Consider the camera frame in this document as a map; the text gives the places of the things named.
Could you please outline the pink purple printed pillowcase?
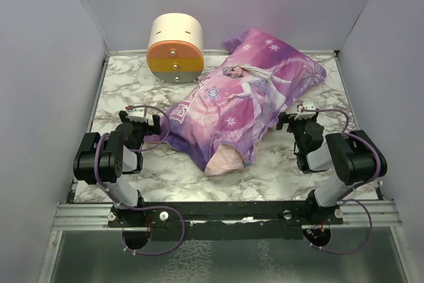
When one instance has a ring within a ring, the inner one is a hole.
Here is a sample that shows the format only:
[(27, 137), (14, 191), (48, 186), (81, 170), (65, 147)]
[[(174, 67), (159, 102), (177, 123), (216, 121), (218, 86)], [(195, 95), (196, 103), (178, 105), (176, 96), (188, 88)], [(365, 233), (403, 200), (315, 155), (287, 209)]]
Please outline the pink purple printed pillowcase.
[(188, 154), (208, 176), (253, 164), (278, 115), (327, 76), (318, 62), (253, 28), (224, 46), (227, 59), (166, 112), (160, 137), (148, 138)]

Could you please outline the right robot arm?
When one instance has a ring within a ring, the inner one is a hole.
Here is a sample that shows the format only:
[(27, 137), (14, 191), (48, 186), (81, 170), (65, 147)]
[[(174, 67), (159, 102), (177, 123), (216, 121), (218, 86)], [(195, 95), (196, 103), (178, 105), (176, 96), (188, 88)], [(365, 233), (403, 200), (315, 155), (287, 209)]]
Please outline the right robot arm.
[(330, 168), (335, 175), (308, 195), (304, 208), (308, 222), (319, 224), (326, 219), (328, 208), (334, 207), (353, 190), (385, 176), (387, 161), (363, 130), (324, 134), (317, 122), (319, 110), (278, 115), (277, 130), (287, 125), (294, 136), (293, 153), (297, 167), (304, 174), (324, 172)]

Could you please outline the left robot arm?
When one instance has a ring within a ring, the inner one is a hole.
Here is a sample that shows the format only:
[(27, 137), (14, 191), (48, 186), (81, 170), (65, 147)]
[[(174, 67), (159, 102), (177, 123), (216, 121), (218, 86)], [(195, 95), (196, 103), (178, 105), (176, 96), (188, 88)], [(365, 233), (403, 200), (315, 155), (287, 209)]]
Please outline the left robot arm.
[(140, 192), (124, 175), (141, 172), (144, 138), (161, 134), (160, 116), (154, 114), (151, 123), (127, 111), (120, 111), (119, 117), (121, 123), (111, 133), (84, 134), (74, 158), (73, 172), (76, 180), (102, 190), (115, 209), (124, 210), (125, 221), (136, 227), (146, 220), (146, 210)]

